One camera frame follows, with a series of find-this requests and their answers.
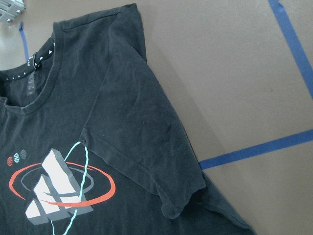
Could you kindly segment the black graphic t-shirt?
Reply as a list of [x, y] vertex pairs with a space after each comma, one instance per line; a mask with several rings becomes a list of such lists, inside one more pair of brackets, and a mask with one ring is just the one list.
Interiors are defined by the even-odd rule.
[[136, 4], [55, 23], [0, 73], [3, 235], [252, 235], [146, 62]]

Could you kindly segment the aluminium frame post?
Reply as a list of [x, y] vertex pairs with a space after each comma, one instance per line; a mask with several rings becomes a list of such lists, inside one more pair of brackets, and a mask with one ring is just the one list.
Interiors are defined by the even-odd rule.
[[23, 0], [0, 0], [0, 22], [10, 23], [24, 10]]

